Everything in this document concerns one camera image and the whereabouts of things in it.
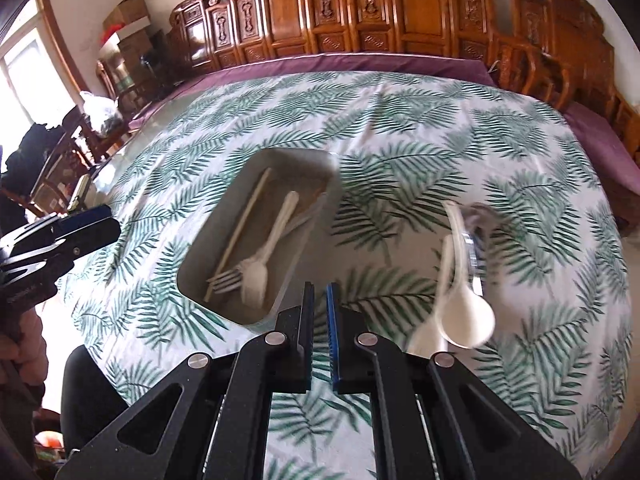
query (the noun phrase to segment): fork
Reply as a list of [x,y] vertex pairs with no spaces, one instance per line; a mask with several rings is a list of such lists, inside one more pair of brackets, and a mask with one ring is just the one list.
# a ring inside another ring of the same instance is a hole
[[[297,214],[294,216],[285,227],[284,231],[280,235],[280,240],[282,240],[285,236],[287,236],[290,232],[294,231],[302,224],[305,224],[309,219],[311,219],[316,212],[318,212],[320,205],[322,203],[322,196],[325,193],[322,193],[316,202],[310,206],[306,211]],[[261,247],[254,256],[251,258],[255,258],[258,254],[262,253],[264,246]],[[230,292],[232,290],[236,290],[236,288],[240,288],[242,285],[242,264],[244,260],[238,263],[232,269],[226,270],[225,272],[221,272],[220,274],[214,276],[207,280],[209,282],[209,286],[214,294],[224,294],[225,292]]]

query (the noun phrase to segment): white plastic spoon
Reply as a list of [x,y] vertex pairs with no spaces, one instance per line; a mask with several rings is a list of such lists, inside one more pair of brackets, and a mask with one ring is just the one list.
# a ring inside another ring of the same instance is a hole
[[267,290],[268,278],[267,261],[271,257],[280,235],[287,226],[289,218],[291,218],[294,209],[298,205],[298,198],[299,196],[295,191],[287,193],[267,241],[253,258],[248,258],[241,264],[242,285],[240,287],[240,298],[246,306],[261,308],[264,303],[264,293]]
[[437,352],[446,352],[449,349],[449,344],[440,333],[440,327],[436,322],[436,313],[444,306],[452,266],[453,241],[451,235],[447,235],[442,241],[442,257],[440,259],[440,272],[438,273],[433,310],[431,311],[431,315],[415,329],[411,339],[409,339],[409,345],[407,346],[409,354],[419,355],[428,359]]
[[475,294],[469,285],[469,252],[465,235],[469,242],[472,241],[465,231],[460,208],[451,200],[445,200],[442,205],[451,225],[456,273],[453,285],[445,295],[444,306],[434,317],[440,333],[447,341],[460,348],[477,348],[494,333],[495,314],[484,298]]

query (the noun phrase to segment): window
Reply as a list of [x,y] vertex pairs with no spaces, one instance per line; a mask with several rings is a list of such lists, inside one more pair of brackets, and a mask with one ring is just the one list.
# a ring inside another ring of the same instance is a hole
[[57,126],[81,103],[59,64],[37,0],[29,0],[0,44],[2,171],[5,160],[35,123]]

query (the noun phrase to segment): cutlery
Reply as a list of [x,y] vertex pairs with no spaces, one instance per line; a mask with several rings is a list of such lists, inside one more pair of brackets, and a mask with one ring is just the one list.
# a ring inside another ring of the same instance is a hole
[[433,302],[431,315],[423,321],[409,339],[407,352],[430,358],[437,352],[446,352],[449,349],[447,340],[440,333],[440,327],[436,322],[436,316],[440,314],[446,302],[445,294],[451,278],[453,266],[453,240],[451,235],[445,236],[442,241],[442,258],[440,259],[440,272],[436,284],[436,297]]
[[298,199],[299,195],[295,191],[287,193],[266,243],[254,257],[240,262],[239,270],[242,273],[240,298],[242,303],[248,307],[261,308],[264,303],[264,293],[267,290],[268,280],[267,261],[273,254],[280,235],[298,205]]
[[453,284],[434,318],[447,341],[460,348],[476,348],[492,336],[495,314],[482,297],[476,251],[460,208],[451,200],[442,204],[451,225],[456,269]]
[[[303,211],[296,216],[294,216],[287,223],[286,228],[280,235],[280,239],[282,240],[285,236],[287,236],[290,232],[294,231],[301,225],[304,225],[308,222],[316,213],[319,211],[320,206],[322,205],[322,197],[325,193],[322,193],[316,202],[310,206],[306,211]],[[211,290],[214,294],[223,294],[225,292],[229,292],[235,290],[236,288],[240,288],[242,283],[242,274],[239,272],[237,266],[233,269],[226,270],[221,274],[217,274],[213,278],[209,280]]]
[[[254,205],[257,202],[258,197],[260,196],[264,188],[264,185],[267,183],[267,180],[269,179],[270,174],[271,174],[271,168],[267,168],[262,172],[262,175],[260,176],[260,180],[258,181],[258,184],[255,186],[254,192],[249,198],[249,202],[247,202],[246,207],[242,212],[242,216],[238,221],[238,224],[236,224],[236,228],[234,229],[234,232],[231,235],[231,238],[229,239],[229,243],[226,245],[225,252],[222,254],[222,258],[220,258],[220,261],[218,262],[218,266],[216,267],[216,272],[213,273],[213,276],[216,276],[217,274],[220,273],[222,269],[225,268],[226,261],[229,259],[229,256],[231,256],[231,252],[234,250],[234,247],[238,242],[238,238],[242,234],[242,230],[244,229],[244,224],[246,224],[246,220],[247,218],[249,218],[249,214],[254,208]],[[209,301],[211,299],[211,295],[213,293],[213,284],[211,283],[212,280],[213,278],[209,280],[209,286],[207,287],[207,292],[204,295],[204,301]]]

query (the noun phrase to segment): leaf pattern tablecloth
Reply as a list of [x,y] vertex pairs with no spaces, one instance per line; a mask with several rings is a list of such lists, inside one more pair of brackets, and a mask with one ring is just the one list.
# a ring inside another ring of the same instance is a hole
[[[616,226],[564,119],[472,83],[379,72],[309,73],[212,88],[177,116],[109,197],[119,240],[62,281],[65,304],[111,383],[134,402],[194,351],[221,356],[253,335],[181,296],[180,263],[248,158],[268,147],[342,154],[335,280],[372,330],[405,346],[427,318],[441,200],[483,202],[502,222],[486,247],[497,327],[457,355],[585,476],[625,397],[630,302]],[[329,384],[324,305],[305,395],[273,397],[266,478],[374,476],[369,401]]]

